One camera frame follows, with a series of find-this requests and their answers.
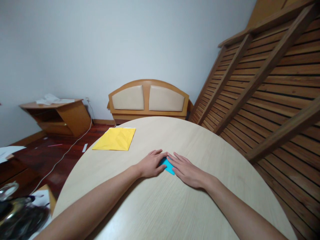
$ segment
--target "beige cushioned panel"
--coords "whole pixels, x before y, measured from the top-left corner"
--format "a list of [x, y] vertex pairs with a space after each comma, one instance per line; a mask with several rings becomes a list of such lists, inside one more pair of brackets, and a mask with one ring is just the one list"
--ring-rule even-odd
[[112, 96], [114, 109], [144, 110], [143, 87], [126, 88]]
[[182, 112], [184, 96], [168, 88], [159, 86], [150, 87], [150, 111]]

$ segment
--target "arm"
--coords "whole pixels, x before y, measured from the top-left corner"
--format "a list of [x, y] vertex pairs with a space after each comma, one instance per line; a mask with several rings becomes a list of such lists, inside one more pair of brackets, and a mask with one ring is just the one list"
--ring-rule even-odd
[[56, 217], [36, 240], [85, 239], [138, 178], [156, 176], [166, 168], [158, 167], [168, 156], [161, 152], [153, 150], [138, 164], [92, 189]]
[[211, 196], [241, 240], [244, 239], [287, 239], [259, 213], [249, 207], [216, 177], [194, 166], [187, 158], [174, 153], [168, 154], [173, 171], [187, 185], [203, 188]]

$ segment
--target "hand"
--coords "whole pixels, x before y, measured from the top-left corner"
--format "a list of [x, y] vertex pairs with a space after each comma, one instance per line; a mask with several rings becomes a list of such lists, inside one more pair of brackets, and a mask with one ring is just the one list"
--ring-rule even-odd
[[174, 173], [190, 187], [205, 188], [206, 178], [211, 175], [193, 165], [187, 158], [175, 152], [173, 154], [176, 157], [168, 153], [167, 159], [174, 166]]
[[163, 172], [163, 170], [167, 167], [166, 165], [159, 166], [159, 163], [162, 158], [167, 157], [168, 153], [161, 153], [162, 149], [153, 150], [149, 152], [149, 154], [142, 159], [136, 167], [141, 175], [141, 177], [154, 177], [159, 173]]

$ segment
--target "forearm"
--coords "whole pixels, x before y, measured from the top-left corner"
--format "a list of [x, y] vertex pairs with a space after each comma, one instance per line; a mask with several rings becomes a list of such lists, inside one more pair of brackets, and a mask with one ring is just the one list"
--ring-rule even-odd
[[207, 177], [204, 188], [229, 221], [241, 240], [286, 239], [260, 214], [234, 195], [212, 175]]
[[131, 166], [95, 187], [56, 217], [37, 239], [86, 238], [139, 177], [136, 166]]

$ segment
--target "wooden headboard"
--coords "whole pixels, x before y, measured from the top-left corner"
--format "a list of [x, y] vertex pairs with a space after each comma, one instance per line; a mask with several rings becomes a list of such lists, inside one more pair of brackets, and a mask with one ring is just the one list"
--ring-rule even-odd
[[150, 116], [185, 119], [192, 103], [189, 95], [160, 80], [129, 82], [109, 94], [110, 109], [116, 124]]

